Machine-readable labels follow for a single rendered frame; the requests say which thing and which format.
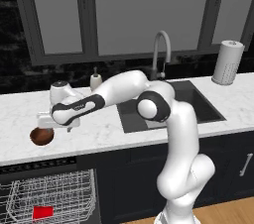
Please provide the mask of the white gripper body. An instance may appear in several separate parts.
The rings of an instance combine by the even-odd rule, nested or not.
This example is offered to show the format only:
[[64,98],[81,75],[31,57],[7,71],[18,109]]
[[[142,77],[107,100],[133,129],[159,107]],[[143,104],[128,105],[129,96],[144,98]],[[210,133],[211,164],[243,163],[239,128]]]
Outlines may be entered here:
[[[50,128],[62,128],[63,125],[58,124],[54,121],[49,111],[47,112],[39,112],[37,114],[38,119],[38,127],[40,129],[50,129]],[[69,125],[68,128],[74,128],[80,126],[80,119],[77,118],[73,120]]]

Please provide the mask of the brown bowl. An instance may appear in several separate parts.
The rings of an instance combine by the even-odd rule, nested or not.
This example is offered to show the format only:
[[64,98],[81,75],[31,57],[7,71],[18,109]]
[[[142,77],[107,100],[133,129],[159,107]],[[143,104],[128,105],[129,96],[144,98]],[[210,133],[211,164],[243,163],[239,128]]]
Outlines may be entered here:
[[53,129],[40,129],[37,127],[30,133],[30,138],[35,145],[45,146],[53,140],[54,134]]

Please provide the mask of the black dishwasher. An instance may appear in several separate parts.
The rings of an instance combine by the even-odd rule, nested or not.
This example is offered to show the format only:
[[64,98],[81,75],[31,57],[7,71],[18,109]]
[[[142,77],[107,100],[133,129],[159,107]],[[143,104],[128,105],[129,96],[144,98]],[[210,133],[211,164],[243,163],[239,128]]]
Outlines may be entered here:
[[[0,167],[0,184],[82,170],[88,169],[79,169],[75,157],[5,166]],[[101,224],[97,195],[95,213],[93,224]]]

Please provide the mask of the red cup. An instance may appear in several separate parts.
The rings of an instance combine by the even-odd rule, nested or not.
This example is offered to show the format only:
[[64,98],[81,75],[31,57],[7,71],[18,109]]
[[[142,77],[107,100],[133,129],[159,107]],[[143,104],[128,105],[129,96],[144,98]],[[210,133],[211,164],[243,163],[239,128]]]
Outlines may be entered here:
[[33,219],[42,219],[52,217],[54,215],[54,208],[52,206],[35,206],[33,209]]

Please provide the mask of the white soap dispenser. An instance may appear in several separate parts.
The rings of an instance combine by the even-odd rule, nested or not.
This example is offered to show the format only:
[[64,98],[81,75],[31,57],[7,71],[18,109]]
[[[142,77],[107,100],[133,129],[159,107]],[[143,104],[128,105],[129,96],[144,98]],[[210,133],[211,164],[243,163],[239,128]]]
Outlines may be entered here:
[[97,67],[93,69],[93,75],[90,77],[90,89],[94,90],[102,83],[102,77],[97,72]]

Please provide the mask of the dark plain cupboard front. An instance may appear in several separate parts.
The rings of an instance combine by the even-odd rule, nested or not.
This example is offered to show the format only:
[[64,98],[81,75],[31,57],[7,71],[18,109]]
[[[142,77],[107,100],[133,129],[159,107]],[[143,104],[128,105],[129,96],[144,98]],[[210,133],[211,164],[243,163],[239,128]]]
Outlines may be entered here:
[[95,170],[102,224],[120,224],[156,216],[166,200],[157,177],[166,161],[167,144],[77,157],[79,169]]

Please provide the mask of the dark grey sink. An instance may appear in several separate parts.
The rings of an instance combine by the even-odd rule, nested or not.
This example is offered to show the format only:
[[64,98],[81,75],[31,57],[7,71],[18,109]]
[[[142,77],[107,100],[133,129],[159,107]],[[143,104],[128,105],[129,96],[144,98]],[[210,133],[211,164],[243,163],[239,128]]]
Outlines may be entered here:
[[[171,82],[171,86],[178,101],[187,102],[193,107],[198,124],[225,120],[189,80]],[[166,128],[166,123],[147,121],[140,117],[136,111],[135,99],[118,104],[117,110],[125,133]]]

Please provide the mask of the grey framed window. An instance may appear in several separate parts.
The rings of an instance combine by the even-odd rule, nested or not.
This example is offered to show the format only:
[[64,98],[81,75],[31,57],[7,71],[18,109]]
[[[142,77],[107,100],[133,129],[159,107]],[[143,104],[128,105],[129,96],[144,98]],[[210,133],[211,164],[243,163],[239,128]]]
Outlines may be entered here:
[[249,44],[253,0],[17,0],[31,62],[149,58],[159,34],[172,54],[205,55],[223,40]]

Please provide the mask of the white paper towel roll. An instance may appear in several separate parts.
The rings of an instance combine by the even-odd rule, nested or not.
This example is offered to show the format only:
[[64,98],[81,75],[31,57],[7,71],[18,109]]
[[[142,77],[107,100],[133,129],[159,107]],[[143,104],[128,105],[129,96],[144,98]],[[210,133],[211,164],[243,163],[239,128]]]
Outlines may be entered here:
[[219,85],[233,83],[245,46],[236,41],[222,41],[211,80]]

